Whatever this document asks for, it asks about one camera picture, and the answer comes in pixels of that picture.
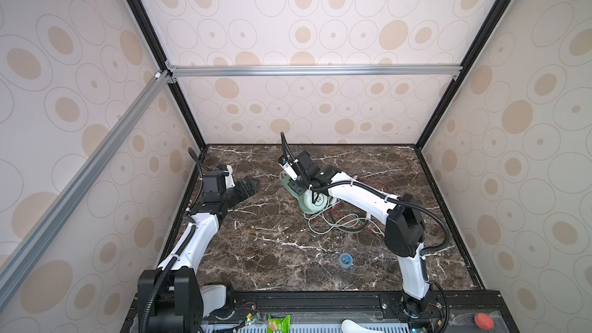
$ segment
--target brown marble surface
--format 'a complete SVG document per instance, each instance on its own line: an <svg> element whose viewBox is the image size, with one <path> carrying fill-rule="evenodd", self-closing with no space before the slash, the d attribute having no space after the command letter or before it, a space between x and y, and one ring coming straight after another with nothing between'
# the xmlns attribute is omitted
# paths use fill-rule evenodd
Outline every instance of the brown marble surface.
<svg viewBox="0 0 592 333"><path fill-rule="evenodd" d="M422 206L442 217L425 174L411 148L401 146L292 145L296 154L311 157L361 178L388 185L391 193L410 193ZM205 164L229 164L234 179L262 179L259 193L228 213L199 265L200 285L231 282L236 290L401 290L403 281L396 256L370 229L347 234L337 229L316 235L307 226L298 203L279 182L279 145L212 146ZM372 186L383 189L378 183ZM348 203L337 208L346 215L359 210ZM440 243L440 227L425 216L425 244ZM311 225L326 230L322 219ZM183 223L179 235L185 229ZM340 254L353 257L350 269L338 265ZM427 258L431 278L448 290L474 289L454 241Z"/></svg>

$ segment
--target red object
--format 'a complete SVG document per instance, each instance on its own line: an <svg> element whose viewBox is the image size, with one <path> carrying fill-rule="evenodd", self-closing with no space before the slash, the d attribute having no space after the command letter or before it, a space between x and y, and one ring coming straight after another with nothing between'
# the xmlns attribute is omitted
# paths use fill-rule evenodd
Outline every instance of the red object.
<svg viewBox="0 0 592 333"><path fill-rule="evenodd" d="M484 314L482 312L475 315L475 324L481 329L493 329L493 319L489 317L489 315Z"/></svg>

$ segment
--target small round blue container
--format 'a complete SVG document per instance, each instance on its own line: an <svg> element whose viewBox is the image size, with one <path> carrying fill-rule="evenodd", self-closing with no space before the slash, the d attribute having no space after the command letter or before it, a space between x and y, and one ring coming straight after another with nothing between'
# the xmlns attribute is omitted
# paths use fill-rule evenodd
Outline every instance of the small round blue container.
<svg viewBox="0 0 592 333"><path fill-rule="evenodd" d="M348 269L353 264L352 256L349 253L342 253L339 256L339 266Z"/></svg>

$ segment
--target green package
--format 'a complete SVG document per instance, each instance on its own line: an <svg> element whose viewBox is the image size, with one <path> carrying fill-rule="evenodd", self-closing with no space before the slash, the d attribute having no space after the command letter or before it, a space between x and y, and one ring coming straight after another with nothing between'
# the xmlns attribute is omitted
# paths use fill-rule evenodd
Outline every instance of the green package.
<svg viewBox="0 0 592 333"><path fill-rule="evenodd" d="M267 333L273 332L282 332L288 333L290 330L290 315L286 316L284 319L269 319L267 323Z"/></svg>

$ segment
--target wallpaper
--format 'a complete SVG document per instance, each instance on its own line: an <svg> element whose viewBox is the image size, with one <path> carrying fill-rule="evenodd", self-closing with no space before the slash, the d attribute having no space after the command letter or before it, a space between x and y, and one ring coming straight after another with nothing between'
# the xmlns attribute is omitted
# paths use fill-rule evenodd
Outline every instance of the wallpaper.
<svg viewBox="0 0 592 333"><path fill-rule="evenodd" d="M205 141L413 144L451 75L179 79Z"/></svg>
<svg viewBox="0 0 592 333"><path fill-rule="evenodd" d="M156 265L195 149L164 86L0 314L0 332L115 333Z"/></svg>
<svg viewBox="0 0 592 333"><path fill-rule="evenodd" d="M522 333L592 325L592 0L516 0L424 153Z"/></svg>
<svg viewBox="0 0 592 333"><path fill-rule="evenodd" d="M0 265L154 76L123 0L0 0Z"/></svg>
<svg viewBox="0 0 592 333"><path fill-rule="evenodd" d="M143 0L176 65L459 63L495 0Z"/></svg>

